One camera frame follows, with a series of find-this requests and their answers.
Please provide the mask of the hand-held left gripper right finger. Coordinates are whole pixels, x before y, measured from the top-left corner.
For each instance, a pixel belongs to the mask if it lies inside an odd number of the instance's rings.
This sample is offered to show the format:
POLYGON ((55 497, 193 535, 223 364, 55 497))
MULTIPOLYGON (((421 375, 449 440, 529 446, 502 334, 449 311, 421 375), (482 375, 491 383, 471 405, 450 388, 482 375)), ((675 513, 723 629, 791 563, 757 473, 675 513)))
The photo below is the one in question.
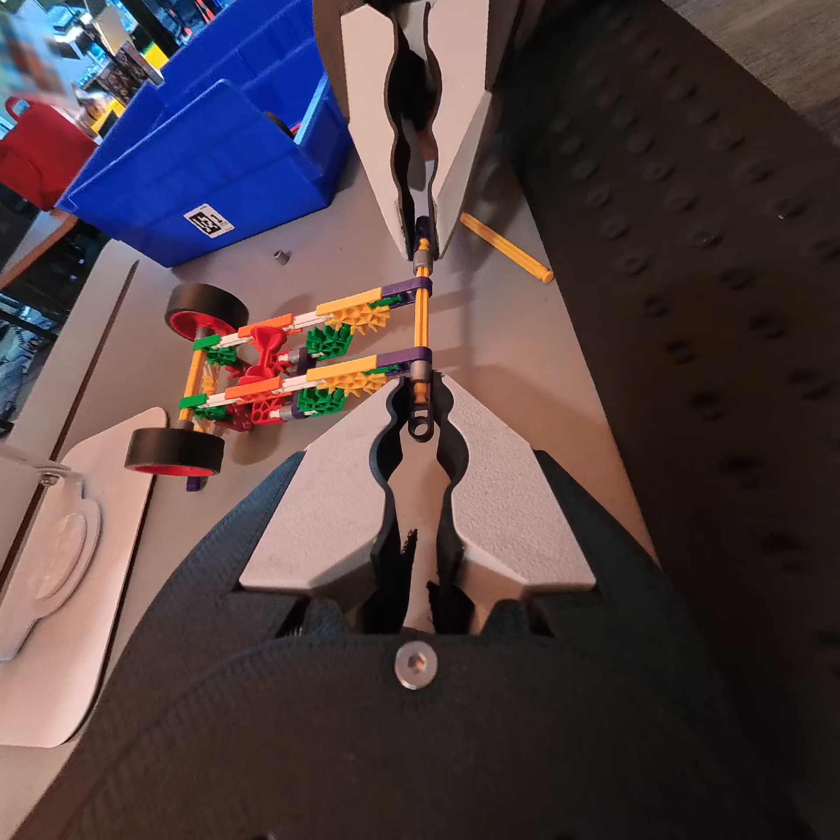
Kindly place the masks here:
POLYGON ((591 592, 595 576, 531 445, 454 378, 434 373, 437 462, 448 484, 437 526, 435 632, 536 595, 591 592))

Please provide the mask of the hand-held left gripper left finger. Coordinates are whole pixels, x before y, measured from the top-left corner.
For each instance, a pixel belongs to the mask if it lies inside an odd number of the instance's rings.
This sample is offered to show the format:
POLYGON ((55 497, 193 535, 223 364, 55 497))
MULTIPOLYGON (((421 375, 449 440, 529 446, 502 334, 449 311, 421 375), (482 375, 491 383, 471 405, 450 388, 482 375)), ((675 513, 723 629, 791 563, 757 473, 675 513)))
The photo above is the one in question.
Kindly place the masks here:
POLYGON ((401 537, 389 486, 410 385, 390 381, 306 449, 239 583, 335 602, 368 634, 401 632, 417 530, 401 537))

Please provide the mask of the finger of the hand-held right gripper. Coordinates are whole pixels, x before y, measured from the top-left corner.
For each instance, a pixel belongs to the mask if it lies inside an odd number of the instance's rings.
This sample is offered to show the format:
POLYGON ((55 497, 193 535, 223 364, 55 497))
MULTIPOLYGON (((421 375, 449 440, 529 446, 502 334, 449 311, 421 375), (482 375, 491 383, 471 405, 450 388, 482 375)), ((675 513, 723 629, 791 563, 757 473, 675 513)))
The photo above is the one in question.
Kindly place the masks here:
POLYGON ((428 210, 438 258, 454 235, 487 134, 489 12, 485 1, 439 1, 423 18, 434 94, 425 128, 426 151, 434 163, 428 210))
POLYGON ((415 206, 401 109, 409 48, 395 16, 367 3, 342 16, 341 34, 353 143, 385 225, 409 259, 415 206))

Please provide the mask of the yellow plastic rod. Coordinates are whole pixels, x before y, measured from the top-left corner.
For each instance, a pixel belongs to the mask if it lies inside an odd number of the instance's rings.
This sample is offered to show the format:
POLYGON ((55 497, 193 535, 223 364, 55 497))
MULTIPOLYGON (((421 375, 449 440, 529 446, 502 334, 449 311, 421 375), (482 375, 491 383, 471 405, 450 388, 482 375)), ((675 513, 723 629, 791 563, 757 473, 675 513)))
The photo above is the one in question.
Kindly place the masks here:
POLYGON ((551 268, 527 254, 508 239, 502 237, 498 232, 492 230, 475 216, 470 213, 461 213, 459 220, 469 231, 528 272, 531 276, 539 279, 543 284, 550 284, 554 280, 554 273, 551 268))

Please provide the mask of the blue bin with white tag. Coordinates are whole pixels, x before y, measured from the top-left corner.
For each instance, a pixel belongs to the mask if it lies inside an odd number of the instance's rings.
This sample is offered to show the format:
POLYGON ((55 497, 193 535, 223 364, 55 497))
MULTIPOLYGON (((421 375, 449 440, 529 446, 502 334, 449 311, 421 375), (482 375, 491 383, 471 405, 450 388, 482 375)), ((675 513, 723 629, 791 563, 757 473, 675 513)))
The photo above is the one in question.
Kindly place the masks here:
POLYGON ((237 1, 143 84, 58 208, 172 268, 329 205, 351 137, 312 2, 237 1), (300 122, 295 139, 265 116, 300 122))

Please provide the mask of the colourful toy construction car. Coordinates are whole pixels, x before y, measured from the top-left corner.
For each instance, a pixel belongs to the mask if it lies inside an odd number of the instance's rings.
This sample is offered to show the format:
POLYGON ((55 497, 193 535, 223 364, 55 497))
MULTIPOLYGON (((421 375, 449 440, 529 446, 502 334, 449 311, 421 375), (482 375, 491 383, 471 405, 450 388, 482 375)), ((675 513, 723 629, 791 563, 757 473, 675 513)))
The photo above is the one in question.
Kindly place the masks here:
POLYGON ((164 320, 192 345, 192 359, 173 427, 135 430, 126 469, 184 478, 192 491, 217 475, 226 431, 245 434, 341 413, 350 397, 372 395, 391 380, 406 380, 407 425, 419 443, 431 439, 433 354, 429 302, 435 249, 429 223, 418 225, 410 280, 326 301, 305 313, 247 323, 245 304, 207 284, 177 286, 164 320), (394 311, 414 310, 413 344, 391 353, 346 359, 357 335, 376 332, 394 311))

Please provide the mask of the white document stand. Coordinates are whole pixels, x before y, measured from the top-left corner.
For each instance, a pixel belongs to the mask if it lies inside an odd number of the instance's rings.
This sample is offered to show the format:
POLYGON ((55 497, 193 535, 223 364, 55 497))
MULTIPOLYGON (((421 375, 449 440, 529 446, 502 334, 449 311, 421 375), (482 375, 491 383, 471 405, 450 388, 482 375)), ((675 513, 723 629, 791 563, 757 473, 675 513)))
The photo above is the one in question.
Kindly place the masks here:
POLYGON ((53 749, 91 709, 151 491, 123 462, 133 432, 167 426, 153 407, 59 462, 2 446, 45 491, 2 593, 3 747, 53 749))

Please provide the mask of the red fabric bag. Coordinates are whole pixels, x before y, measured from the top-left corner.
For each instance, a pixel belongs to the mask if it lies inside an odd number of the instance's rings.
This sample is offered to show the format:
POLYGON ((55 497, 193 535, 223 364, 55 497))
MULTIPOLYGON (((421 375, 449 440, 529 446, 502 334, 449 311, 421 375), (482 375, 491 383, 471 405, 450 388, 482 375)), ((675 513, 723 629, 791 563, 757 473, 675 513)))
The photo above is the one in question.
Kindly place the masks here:
POLYGON ((5 109, 15 126, 1 141, 1 183, 47 212, 98 145, 48 104, 10 97, 5 109))

